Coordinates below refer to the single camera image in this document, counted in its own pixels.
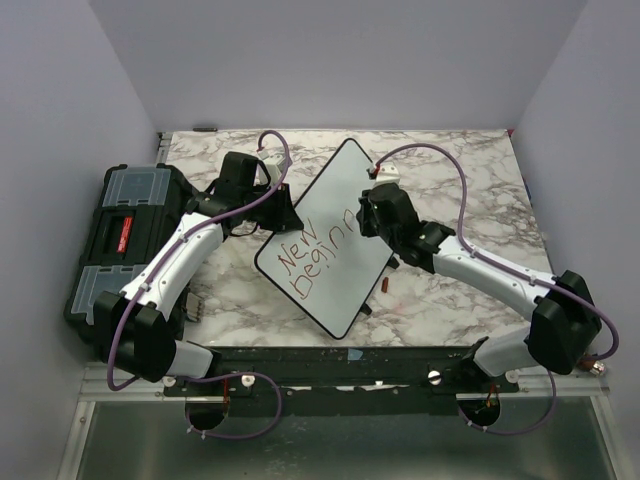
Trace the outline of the black plastic toolbox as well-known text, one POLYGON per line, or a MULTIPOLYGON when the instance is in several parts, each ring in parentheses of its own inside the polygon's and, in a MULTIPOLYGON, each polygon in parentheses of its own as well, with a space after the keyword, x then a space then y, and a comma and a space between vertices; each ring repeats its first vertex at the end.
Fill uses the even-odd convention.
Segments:
POLYGON ((106 172, 64 308, 66 322, 84 343, 93 343, 98 295, 119 292, 144 270, 195 194, 182 172, 170 165, 121 164, 106 172))

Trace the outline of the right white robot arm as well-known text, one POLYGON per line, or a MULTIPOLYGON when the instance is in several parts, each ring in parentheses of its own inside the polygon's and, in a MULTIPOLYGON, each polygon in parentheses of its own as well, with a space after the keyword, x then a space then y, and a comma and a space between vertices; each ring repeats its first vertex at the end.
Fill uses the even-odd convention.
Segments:
POLYGON ((356 215, 364 237, 378 237, 406 264, 458 280, 499 300, 528 326, 482 338, 460 363, 460 379, 480 392, 509 370, 540 365, 570 374, 602 328, 583 277, 524 268, 483 250, 466 249, 454 230, 419 219, 408 194, 388 183, 362 192, 356 215))

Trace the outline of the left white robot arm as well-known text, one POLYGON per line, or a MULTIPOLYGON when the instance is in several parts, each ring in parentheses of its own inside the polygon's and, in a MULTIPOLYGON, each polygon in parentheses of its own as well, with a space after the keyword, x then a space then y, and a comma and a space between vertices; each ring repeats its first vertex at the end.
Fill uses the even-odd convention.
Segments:
POLYGON ((201 264, 245 222, 273 233, 299 231, 285 176, 289 155, 229 152, 219 177, 188 202, 169 240, 150 263, 117 293, 94 302, 95 347, 114 378, 115 369, 150 382, 187 377, 201 395, 222 380, 220 355, 177 339, 169 319, 180 295, 201 264))

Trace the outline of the black framed whiteboard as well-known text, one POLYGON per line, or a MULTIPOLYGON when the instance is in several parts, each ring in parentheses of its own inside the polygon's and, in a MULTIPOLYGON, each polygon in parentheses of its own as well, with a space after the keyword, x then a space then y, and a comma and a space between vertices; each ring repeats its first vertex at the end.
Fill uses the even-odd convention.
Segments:
POLYGON ((271 235, 254 257, 257 270, 334 339, 347 335, 392 258, 382 240, 360 234, 356 219, 371 165, 356 140, 343 141, 296 202, 303 229, 271 235))

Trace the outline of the black mounting rail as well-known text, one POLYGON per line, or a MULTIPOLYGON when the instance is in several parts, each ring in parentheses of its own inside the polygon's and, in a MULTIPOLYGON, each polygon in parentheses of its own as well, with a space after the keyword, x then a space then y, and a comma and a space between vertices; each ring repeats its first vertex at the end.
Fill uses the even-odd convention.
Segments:
POLYGON ((518 392, 505 377, 464 383, 464 347, 221 347, 212 383, 165 388, 198 412, 232 417, 454 415, 457 399, 518 392), (228 375, 228 381, 220 377, 228 375))

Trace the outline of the brown pipe valve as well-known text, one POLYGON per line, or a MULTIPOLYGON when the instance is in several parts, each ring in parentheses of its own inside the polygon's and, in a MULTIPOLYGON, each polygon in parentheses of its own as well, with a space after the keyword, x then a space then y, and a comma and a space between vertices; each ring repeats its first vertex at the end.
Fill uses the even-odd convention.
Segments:
POLYGON ((578 363, 578 368, 596 377, 601 377, 607 373, 606 364, 592 355, 585 355, 582 357, 578 363))

